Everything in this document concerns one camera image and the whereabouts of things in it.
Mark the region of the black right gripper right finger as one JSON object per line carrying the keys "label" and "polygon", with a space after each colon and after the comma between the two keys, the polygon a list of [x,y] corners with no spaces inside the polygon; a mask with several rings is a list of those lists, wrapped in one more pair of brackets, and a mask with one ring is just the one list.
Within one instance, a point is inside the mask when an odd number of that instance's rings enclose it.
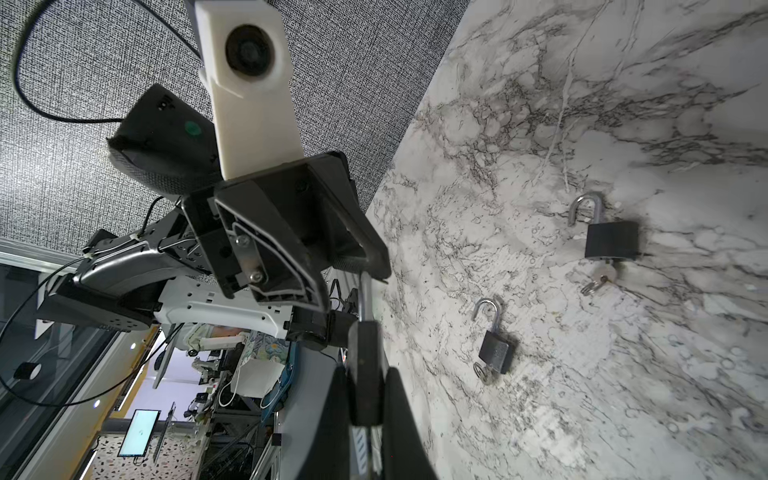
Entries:
{"label": "black right gripper right finger", "polygon": [[389,368],[384,385],[381,455],[384,479],[437,479],[394,367]]}

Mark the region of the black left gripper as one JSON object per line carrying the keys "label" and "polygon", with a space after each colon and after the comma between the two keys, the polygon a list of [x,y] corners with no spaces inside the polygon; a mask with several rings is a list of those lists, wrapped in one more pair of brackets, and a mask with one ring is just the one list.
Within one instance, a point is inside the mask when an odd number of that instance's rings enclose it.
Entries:
{"label": "black left gripper", "polygon": [[346,157],[332,151],[294,160],[287,172],[288,188],[251,179],[181,197],[223,295],[243,289],[243,274],[259,304],[327,312],[321,270],[387,279],[389,250],[359,205]]}

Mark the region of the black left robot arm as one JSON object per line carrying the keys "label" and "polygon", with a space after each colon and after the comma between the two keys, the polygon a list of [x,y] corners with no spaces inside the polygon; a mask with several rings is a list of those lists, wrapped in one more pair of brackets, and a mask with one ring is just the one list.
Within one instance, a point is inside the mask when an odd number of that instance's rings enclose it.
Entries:
{"label": "black left robot arm", "polygon": [[108,146],[116,168],[174,209],[125,236],[94,234],[47,292],[45,319],[122,332],[209,324],[342,346],[352,318],[332,311],[323,272],[390,276],[340,152],[226,181],[212,122],[157,84]]}

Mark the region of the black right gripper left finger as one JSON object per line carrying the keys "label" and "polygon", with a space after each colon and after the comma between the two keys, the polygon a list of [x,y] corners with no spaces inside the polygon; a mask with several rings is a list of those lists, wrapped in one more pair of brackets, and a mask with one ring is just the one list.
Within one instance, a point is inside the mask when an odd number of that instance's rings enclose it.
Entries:
{"label": "black right gripper left finger", "polygon": [[297,479],[348,479],[350,476],[350,407],[347,375],[335,368],[316,435]]}

